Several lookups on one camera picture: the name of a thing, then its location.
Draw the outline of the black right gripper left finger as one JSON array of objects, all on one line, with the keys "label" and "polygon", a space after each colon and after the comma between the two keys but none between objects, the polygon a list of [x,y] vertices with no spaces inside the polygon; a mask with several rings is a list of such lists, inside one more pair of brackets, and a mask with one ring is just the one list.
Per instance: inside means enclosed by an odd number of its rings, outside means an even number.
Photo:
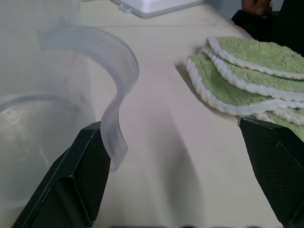
[{"label": "black right gripper left finger", "polygon": [[85,127],[54,161],[13,227],[91,228],[100,210],[110,163],[100,123]]}]

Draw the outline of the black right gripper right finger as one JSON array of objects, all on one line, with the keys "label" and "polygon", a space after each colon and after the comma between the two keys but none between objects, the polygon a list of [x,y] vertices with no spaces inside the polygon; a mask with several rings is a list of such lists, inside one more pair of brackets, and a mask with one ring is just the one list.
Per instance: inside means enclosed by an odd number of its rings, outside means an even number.
[{"label": "black right gripper right finger", "polygon": [[289,128],[238,121],[258,184],[284,228],[304,226],[304,142]]}]

